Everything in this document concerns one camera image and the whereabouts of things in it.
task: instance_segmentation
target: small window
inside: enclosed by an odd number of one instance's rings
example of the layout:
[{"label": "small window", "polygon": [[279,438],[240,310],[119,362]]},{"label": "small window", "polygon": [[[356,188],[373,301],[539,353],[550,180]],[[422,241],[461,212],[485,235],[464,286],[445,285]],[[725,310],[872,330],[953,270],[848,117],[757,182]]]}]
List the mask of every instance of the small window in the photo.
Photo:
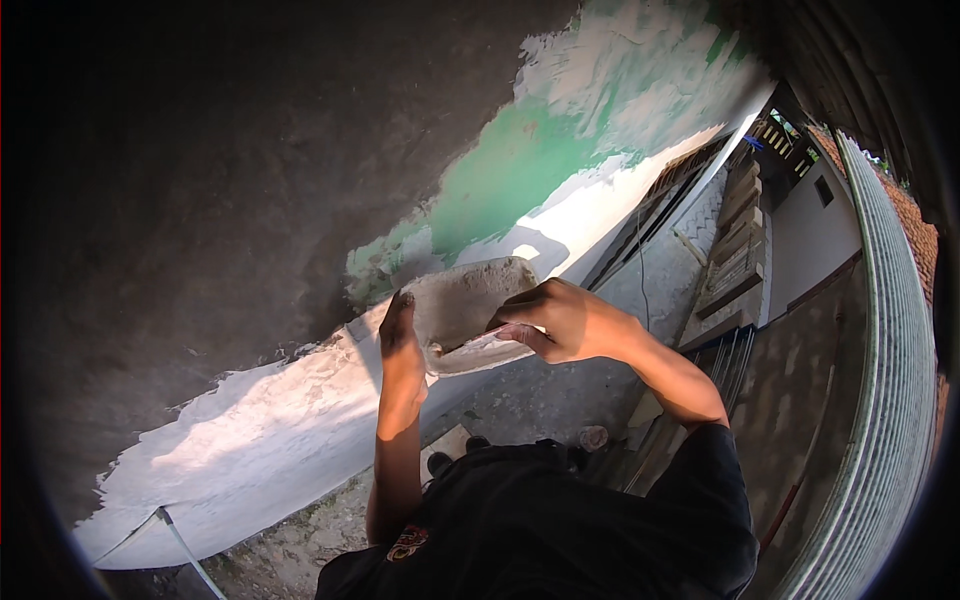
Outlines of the small window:
[{"label": "small window", "polygon": [[830,191],[830,186],[827,185],[827,180],[824,179],[824,176],[820,176],[816,181],[813,182],[813,186],[817,188],[817,193],[820,194],[820,202],[824,203],[824,206],[830,204],[833,201],[833,192]]}]

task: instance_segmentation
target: forearm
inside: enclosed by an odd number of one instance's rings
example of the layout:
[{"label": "forearm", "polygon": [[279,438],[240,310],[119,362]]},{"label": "forearm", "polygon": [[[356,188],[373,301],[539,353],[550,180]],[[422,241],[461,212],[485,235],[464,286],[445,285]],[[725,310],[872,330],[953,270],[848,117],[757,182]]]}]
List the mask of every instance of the forearm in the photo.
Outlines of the forearm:
[{"label": "forearm", "polygon": [[367,507],[370,544],[395,540],[421,500],[420,404],[382,397]]},{"label": "forearm", "polygon": [[730,426],[723,400],[706,373],[661,344],[639,321],[624,337],[615,358],[633,367],[664,412],[688,429],[708,422]]}]

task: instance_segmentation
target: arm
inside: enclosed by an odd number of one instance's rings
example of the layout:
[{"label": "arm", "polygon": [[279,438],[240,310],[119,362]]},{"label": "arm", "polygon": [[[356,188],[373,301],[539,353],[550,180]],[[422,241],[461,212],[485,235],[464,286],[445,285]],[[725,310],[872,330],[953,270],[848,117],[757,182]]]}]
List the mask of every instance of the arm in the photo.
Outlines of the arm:
[{"label": "arm", "polygon": [[704,372],[661,344],[636,317],[572,283],[548,279],[507,300],[490,327],[502,324],[514,326],[498,337],[526,344],[548,363],[594,356],[627,363],[688,431],[710,422],[730,426],[720,394]]},{"label": "arm", "polygon": [[397,292],[380,326],[383,385],[367,506],[370,544],[395,540],[422,500],[420,406],[427,388],[413,319],[413,297]]}]

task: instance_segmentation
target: black t-shirt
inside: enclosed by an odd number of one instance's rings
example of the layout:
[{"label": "black t-shirt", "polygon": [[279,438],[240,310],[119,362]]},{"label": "black t-shirt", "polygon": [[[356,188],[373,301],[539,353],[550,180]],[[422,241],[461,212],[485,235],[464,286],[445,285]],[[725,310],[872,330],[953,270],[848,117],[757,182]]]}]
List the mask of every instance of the black t-shirt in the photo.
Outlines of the black t-shirt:
[{"label": "black t-shirt", "polygon": [[549,444],[470,452],[394,544],[347,552],[317,598],[733,598],[756,539],[730,429],[703,425],[646,497],[577,479]]}]

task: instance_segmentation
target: blue object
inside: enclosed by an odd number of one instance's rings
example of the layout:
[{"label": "blue object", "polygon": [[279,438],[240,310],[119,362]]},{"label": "blue object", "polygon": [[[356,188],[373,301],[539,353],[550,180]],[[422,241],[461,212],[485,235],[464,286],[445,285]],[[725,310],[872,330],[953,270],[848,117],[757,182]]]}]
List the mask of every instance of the blue object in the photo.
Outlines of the blue object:
[{"label": "blue object", "polygon": [[756,139],[752,135],[744,135],[743,139],[747,140],[747,143],[754,147],[754,150],[763,150],[763,144],[760,143],[760,140]]}]

